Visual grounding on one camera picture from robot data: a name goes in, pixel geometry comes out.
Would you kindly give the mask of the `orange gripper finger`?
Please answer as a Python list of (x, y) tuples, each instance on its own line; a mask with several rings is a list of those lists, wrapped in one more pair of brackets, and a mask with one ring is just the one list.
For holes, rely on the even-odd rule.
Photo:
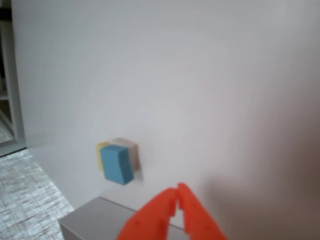
[(178, 190), (168, 188), (138, 210), (119, 232), (118, 240), (165, 240), (175, 216)]
[(178, 207), (190, 240), (225, 240), (223, 232), (185, 183), (177, 186)]

